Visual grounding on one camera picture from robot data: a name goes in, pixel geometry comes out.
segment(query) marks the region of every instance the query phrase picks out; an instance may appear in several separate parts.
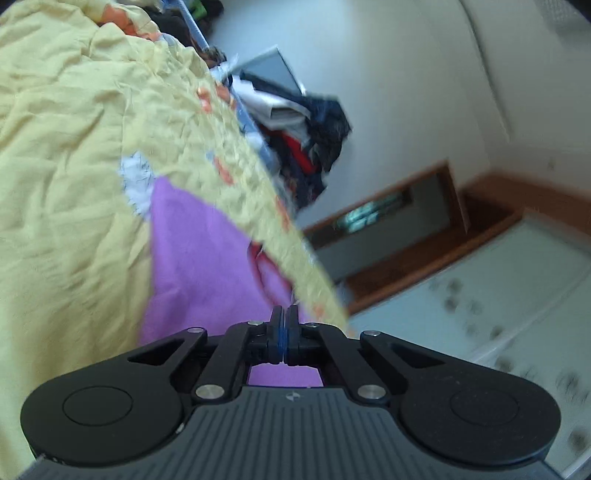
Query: pink cloth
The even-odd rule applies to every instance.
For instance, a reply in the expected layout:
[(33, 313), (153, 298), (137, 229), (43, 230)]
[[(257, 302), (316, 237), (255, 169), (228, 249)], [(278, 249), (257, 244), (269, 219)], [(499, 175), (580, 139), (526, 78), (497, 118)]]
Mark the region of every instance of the pink cloth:
[[(152, 282), (141, 343), (199, 326), (222, 335), (230, 325), (268, 321), (273, 306), (291, 304), (291, 291), (275, 265), (253, 261), (251, 240), (213, 206), (159, 177), (154, 185)], [(253, 367), (255, 385), (320, 386), (308, 367)]]

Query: dark clothing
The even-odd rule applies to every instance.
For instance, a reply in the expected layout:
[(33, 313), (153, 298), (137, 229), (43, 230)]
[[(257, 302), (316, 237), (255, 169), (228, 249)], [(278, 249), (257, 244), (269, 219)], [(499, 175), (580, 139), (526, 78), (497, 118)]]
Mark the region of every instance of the dark clothing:
[(313, 203), (325, 188), (322, 175), (319, 172), (304, 174), (281, 132), (269, 132), (267, 143), (279, 156), (281, 176), (285, 186), (294, 196), (298, 210)]
[(172, 35), (185, 47), (193, 47), (189, 28), (180, 14), (176, 12), (160, 13), (152, 8), (144, 8), (144, 10), (152, 21), (158, 25), (158, 29), (162, 33)]
[(14, 2), (15, 0), (0, 0), (0, 15), (8, 10), (8, 7), (10, 7)]
[(568, 0), (581, 14), (591, 22), (591, 1), (589, 0)]
[(343, 141), (351, 132), (340, 103), (334, 99), (294, 93), (252, 73), (243, 72), (240, 78), (251, 82), (255, 90), (290, 100), (310, 112), (310, 118), (306, 120), (310, 142), (304, 146), (304, 150), (314, 164), (320, 165), (324, 171), (330, 171), (339, 158)]

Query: yellow blanket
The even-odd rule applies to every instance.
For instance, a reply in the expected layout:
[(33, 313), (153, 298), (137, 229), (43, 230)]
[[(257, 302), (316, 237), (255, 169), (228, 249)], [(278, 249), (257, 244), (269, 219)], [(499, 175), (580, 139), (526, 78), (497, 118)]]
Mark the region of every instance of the yellow blanket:
[[(141, 152), (157, 174), (223, 210), (265, 245), (310, 312), (344, 327), (329, 281), (206, 65), (158, 37), (143, 11), (105, 0), (24, 0), (0, 17), (5, 480), (32, 460), (19, 423), (24, 398), (136, 345), (151, 293), (150, 226), (122, 192), (122, 156)], [(211, 108), (198, 88), (212, 92)]]

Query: white wall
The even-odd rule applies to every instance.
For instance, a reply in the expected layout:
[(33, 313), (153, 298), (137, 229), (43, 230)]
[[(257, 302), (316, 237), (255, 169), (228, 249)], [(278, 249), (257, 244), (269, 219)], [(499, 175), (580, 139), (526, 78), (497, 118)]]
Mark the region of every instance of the white wall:
[(247, 60), (278, 45), (309, 92), (335, 94), (353, 133), (309, 225), (436, 161), (462, 183), (489, 168), (466, 95), (414, 0), (226, 0), (210, 43)]
[(591, 152), (591, 25), (561, 33), (535, 0), (464, 0), (515, 142)]
[(466, 10), (459, 0), (416, 1), (470, 99), (492, 166), (591, 194), (591, 26), (559, 34), (536, 0), (462, 0)]

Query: wooden baseboard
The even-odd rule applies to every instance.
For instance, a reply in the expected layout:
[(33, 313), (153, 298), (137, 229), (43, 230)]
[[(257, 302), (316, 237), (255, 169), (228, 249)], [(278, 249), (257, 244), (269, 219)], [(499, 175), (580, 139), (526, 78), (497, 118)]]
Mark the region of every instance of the wooden baseboard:
[[(349, 313), (359, 313), (435, 274), (505, 232), (522, 217), (522, 210), (509, 212), (483, 231), (446, 229), (348, 278), (346, 284), (356, 298), (348, 305)], [(376, 288), (377, 281), (382, 281), (381, 288)]]
[(558, 222), (591, 235), (591, 199), (549, 184), (505, 173), (489, 173), (468, 185), (466, 193), (514, 211), (540, 212)]

